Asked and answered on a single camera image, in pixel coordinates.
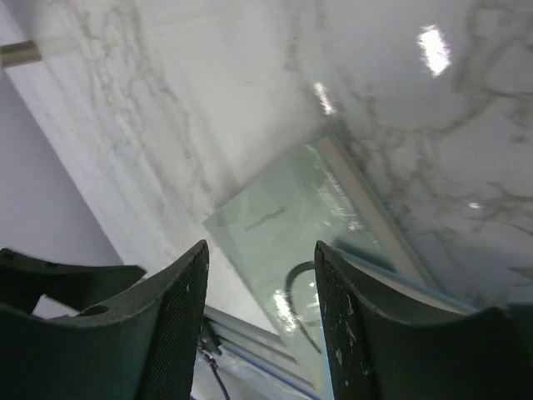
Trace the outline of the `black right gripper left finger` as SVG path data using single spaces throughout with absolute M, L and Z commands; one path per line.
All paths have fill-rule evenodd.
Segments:
M 155 275 L 3 249 L 2 398 L 189 398 L 208 273 L 205 241 Z

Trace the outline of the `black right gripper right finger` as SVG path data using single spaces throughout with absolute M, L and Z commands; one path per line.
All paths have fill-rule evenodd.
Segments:
M 436 307 L 323 242 L 315 247 L 315 274 L 335 398 L 531 398 L 530 304 Z

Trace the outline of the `pale green thin book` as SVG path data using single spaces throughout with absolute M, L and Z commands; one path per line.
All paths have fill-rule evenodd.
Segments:
M 317 242 L 434 286 L 332 135 L 279 158 L 204 225 L 317 390 L 324 386 Z

